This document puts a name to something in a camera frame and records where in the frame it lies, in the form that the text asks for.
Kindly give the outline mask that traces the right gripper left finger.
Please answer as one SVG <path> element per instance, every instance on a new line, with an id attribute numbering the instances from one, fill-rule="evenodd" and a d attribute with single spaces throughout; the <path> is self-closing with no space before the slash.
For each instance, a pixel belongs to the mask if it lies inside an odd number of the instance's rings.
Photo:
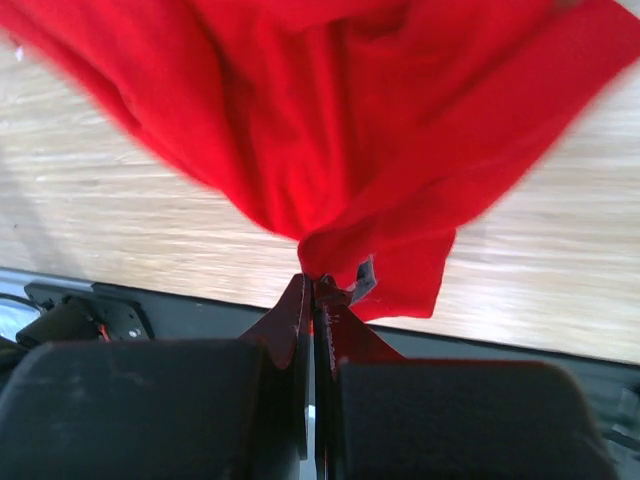
<path id="1" fill-rule="evenodd" d="M 290 417 L 299 458 L 308 458 L 309 359 L 312 281 L 302 273 L 292 277 L 276 305 L 240 339 L 263 346 L 288 385 L 280 404 Z"/>

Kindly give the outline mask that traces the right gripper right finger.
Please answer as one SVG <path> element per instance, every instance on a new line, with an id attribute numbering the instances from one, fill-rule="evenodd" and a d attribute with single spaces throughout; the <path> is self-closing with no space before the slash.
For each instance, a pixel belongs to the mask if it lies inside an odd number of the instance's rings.
<path id="1" fill-rule="evenodd" d="M 335 479 L 337 435 L 342 421 L 339 368 L 343 363 L 390 363 L 404 357 L 351 310 L 354 293 L 339 288 L 329 275 L 313 285 L 315 364 L 315 465 L 319 479 Z"/>

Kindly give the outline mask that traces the red t shirt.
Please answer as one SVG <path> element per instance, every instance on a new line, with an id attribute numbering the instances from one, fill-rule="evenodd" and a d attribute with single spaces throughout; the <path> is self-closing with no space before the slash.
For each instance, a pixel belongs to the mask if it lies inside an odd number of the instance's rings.
<path id="1" fill-rule="evenodd" d="M 457 230 L 639 56 L 615 1 L 5 1 L 170 165 L 298 242 L 364 320 L 431 316 Z"/>

